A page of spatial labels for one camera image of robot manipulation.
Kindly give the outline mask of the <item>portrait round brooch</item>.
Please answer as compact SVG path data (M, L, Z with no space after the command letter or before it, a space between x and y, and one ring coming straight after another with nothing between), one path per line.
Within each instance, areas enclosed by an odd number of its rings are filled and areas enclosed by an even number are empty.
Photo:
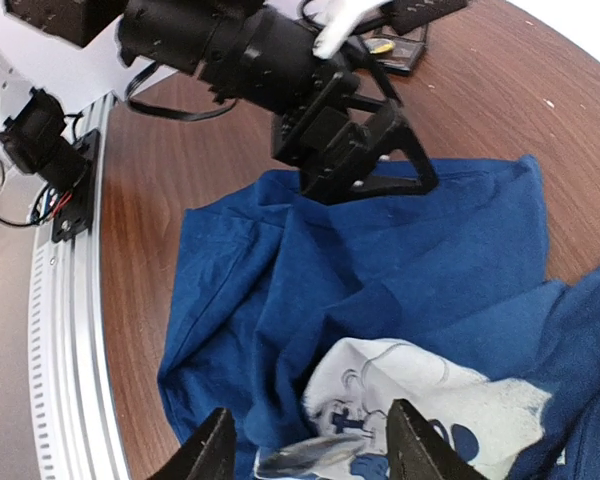
M357 455L365 447L363 436L338 434L315 437L283 447L268 456L258 454L258 479L303 478Z

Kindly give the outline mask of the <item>black brooch display box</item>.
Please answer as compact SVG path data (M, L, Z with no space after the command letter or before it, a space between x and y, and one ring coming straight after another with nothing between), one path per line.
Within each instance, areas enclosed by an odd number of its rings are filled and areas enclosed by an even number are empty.
M349 39L388 38L395 42L395 49L385 55L374 55L387 74L408 77L412 75L427 51L429 24L414 28L409 32L399 35L389 24L380 18L367 20L358 30L361 34L352 35Z

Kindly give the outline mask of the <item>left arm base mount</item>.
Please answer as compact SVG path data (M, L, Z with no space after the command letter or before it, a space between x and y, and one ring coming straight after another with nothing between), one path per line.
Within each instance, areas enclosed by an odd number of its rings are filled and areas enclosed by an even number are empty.
M21 172L40 176L68 197L51 212L51 240L55 243L70 241L91 228L101 152L97 128L68 141L63 136L66 117L55 97L32 88L24 109L5 120L0 132L0 142Z

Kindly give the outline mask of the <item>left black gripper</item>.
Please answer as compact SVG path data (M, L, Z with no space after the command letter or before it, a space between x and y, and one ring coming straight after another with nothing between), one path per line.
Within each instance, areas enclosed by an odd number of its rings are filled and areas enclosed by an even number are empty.
M369 78L380 98L358 92ZM438 175L388 74L362 39L347 41L347 69L322 62L298 101L272 125L272 156L299 172L300 193L324 205L425 195ZM353 110L373 113L356 123Z

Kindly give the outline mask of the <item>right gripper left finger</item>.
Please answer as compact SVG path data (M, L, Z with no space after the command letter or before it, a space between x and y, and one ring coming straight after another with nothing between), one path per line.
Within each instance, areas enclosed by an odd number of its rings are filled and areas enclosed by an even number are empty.
M150 480L235 478L237 437L232 413L216 408Z

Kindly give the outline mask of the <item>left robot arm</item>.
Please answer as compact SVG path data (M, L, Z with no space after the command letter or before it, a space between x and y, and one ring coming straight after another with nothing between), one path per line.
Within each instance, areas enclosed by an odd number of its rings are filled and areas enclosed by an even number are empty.
M239 101L273 116L272 155L323 204L423 195L438 183L402 102L364 35L400 34L449 12L445 2L333 1L293 20L263 1L7 1L29 26L84 47L116 24L123 63L197 75L216 114Z

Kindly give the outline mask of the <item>navy white clothing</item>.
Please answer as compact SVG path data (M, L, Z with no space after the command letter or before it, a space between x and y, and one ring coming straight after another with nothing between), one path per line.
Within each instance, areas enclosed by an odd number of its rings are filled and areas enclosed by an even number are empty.
M600 479L600 266L547 280L536 160L438 160L425 196L334 206L290 171L188 211L158 388L180 441L216 408L236 475L316 436L363 449L319 471L384 479L410 401L491 479Z

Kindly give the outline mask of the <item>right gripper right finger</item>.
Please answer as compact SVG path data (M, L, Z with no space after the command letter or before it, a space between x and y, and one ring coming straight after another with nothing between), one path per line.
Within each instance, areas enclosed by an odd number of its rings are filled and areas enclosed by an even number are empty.
M460 458L406 399L392 402L386 439L390 480L485 479Z

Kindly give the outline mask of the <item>front aluminium rail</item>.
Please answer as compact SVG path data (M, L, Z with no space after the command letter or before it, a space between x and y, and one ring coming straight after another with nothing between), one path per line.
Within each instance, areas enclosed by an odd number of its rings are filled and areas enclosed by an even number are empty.
M0 479L130 475L107 365L101 226L0 226Z

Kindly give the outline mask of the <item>starry night round brooch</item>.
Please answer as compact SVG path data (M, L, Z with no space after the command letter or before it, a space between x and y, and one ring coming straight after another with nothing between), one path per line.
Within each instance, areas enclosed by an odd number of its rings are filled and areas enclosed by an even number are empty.
M395 42L388 38L369 38L365 45L372 55L385 55L395 49Z

